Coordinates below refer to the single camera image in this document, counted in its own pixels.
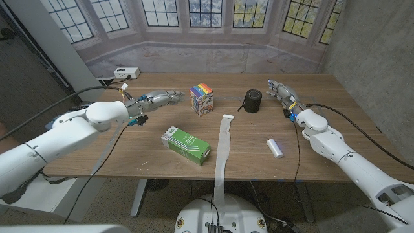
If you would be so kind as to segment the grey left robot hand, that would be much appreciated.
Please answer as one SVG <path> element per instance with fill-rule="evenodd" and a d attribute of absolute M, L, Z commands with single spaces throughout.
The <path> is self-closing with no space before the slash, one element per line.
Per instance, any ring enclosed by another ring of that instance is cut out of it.
<path fill-rule="evenodd" d="M 125 103 L 130 117 L 140 117 L 144 113 L 155 111 L 160 107 L 175 105 L 184 101 L 186 93 L 177 90 L 156 90 Z"/>

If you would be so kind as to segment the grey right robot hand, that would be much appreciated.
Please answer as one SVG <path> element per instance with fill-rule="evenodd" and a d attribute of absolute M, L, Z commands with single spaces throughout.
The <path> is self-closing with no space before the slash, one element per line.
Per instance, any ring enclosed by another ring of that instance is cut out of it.
<path fill-rule="evenodd" d="M 285 118 L 295 121 L 297 115 L 307 109 L 291 87 L 271 79 L 268 80 L 268 86 L 270 91 L 267 94 L 281 102 Z"/>

